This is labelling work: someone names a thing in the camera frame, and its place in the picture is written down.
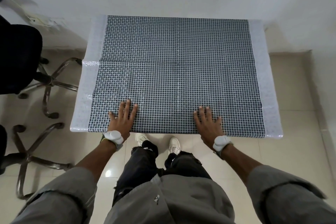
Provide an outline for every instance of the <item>black jeans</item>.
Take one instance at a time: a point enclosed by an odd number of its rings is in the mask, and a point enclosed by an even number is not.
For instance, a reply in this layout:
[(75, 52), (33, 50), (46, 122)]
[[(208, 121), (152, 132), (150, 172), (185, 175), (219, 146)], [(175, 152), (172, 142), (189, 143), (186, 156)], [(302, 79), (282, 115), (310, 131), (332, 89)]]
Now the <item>black jeans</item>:
[(150, 181), (156, 174), (160, 177), (168, 174), (187, 177), (204, 177), (211, 179), (201, 162), (191, 153), (181, 151), (178, 155), (171, 153), (165, 161), (166, 170), (157, 168), (155, 159), (159, 155), (156, 145), (146, 140), (141, 147), (134, 147), (131, 158), (126, 163), (115, 187), (113, 204), (132, 189)]

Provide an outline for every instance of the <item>shoe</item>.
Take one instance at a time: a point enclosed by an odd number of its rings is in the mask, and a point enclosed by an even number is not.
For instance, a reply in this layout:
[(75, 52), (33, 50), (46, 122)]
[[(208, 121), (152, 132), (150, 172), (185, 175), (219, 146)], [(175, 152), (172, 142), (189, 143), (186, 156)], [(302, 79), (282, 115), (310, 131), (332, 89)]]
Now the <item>shoe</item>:
[(148, 138), (146, 137), (146, 135), (144, 133), (136, 133), (135, 134), (135, 140), (138, 143), (138, 146), (141, 147), (142, 143), (146, 140), (148, 140)]
[(180, 142), (176, 137), (172, 137), (169, 142), (169, 153), (178, 155), (181, 151)]

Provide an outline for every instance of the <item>tiled floor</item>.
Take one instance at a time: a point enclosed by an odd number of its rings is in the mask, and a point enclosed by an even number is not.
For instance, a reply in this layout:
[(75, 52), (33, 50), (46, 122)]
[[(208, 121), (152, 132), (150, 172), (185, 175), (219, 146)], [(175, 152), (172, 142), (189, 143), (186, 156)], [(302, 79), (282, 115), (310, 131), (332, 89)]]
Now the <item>tiled floor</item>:
[[(80, 52), (44, 52), (50, 59), (46, 70), (52, 72), (70, 56), (82, 57)], [(279, 102), (280, 115), (284, 131), (281, 140), (233, 138), (235, 146), (249, 156), (264, 164), (280, 168), (299, 175), (316, 184), (327, 196), (328, 202), (336, 206), (336, 194), (331, 180), (331, 173), (325, 149), (319, 132), (312, 100), (309, 94), (301, 60), (296, 56), (272, 56), (272, 71)], [(69, 65), (60, 79), (76, 84), (79, 81), (81, 68), (74, 63)], [(36, 150), (38, 157), (57, 162), (77, 163), (99, 143), (99, 133), (71, 133), (70, 121), (75, 105), (76, 93), (54, 87), (50, 100), (50, 111), (60, 113), (58, 120), (43, 116), (41, 101), (43, 89), (30, 94), (29, 99), (20, 100), (15, 95), (1, 96), (0, 123), (7, 131), (15, 124), (24, 124), (27, 131), (22, 140), (29, 146), (47, 126), (55, 122), (65, 122), (65, 128), (54, 131)], [(260, 223), (254, 213), (251, 200), (244, 184), (231, 168), (215, 156), (201, 141), (199, 135), (176, 135), (181, 141), (183, 150), (192, 152), (203, 163), (210, 176), (223, 187), (234, 205), (236, 223)], [(153, 134), (149, 138), (159, 146), (160, 155), (157, 166), (163, 167), (168, 156), (169, 135)], [(132, 147), (136, 145), (134, 134), (126, 141), (126, 145), (108, 162), (98, 183), (95, 210), (91, 223), (103, 223), (108, 213), (113, 187), (123, 171), (124, 164), (130, 158)], [(11, 140), (8, 141), (7, 154), (16, 152)], [(0, 223), (9, 223), (24, 201), (15, 198), (15, 185), (19, 165), (6, 169), (0, 176)], [(30, 193), (48, 183), (63, 171), (56, 171), (34, 164), (29, 164), (24, 187)]]

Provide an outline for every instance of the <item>checkered tablecloth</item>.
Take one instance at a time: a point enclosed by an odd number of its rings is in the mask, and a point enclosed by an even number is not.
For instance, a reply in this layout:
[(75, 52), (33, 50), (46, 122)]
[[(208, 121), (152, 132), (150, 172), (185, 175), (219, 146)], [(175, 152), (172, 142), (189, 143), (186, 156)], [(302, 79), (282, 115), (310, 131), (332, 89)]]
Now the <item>checkered tablecloth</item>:
[(195, 134), (203, 105), (229, 136), (282, 137), (260, 21), (95, 18), (71, 130), (106, 131), (126, 99), (139, 105), (134, 132)]

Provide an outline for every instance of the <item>person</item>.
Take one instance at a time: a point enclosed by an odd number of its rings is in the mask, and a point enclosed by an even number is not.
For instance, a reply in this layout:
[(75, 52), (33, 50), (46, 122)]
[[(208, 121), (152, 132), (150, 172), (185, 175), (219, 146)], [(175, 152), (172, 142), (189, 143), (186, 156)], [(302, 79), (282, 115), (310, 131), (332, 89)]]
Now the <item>person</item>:
[[(121, 102), (117, 117), (110, 113), (107, 130), (110, 134), (121, 134), (119, 143), (103, 139), (74, 168), (28, 199), (12, 223), (90, 221), (98, 179), (110, 157), (130, 135), (138, 108), (135, 104), (130, 113), (130, 104), (129, 100)], [(221, 118), (213, 121), (211, 109), (202, 106), (193, 116), (203, 142), (218, 152), (216, 138), (226, 138)], [(132, 149), (131, 158), (117, 182), (105, 224), (234, 223), (233, 206), (224, 190), (211, 179), (200, 161), (180, 150), (177, 138), (171, 139), (166, 170), (155, 165), (157, 147), (144, 134), (137, 134), (136, 140), (138, 147)], [(262, 223), (336, 223), (335, 210), (308, 181), (259, 163), (229, 141), (219, 156), (246, 185)]]

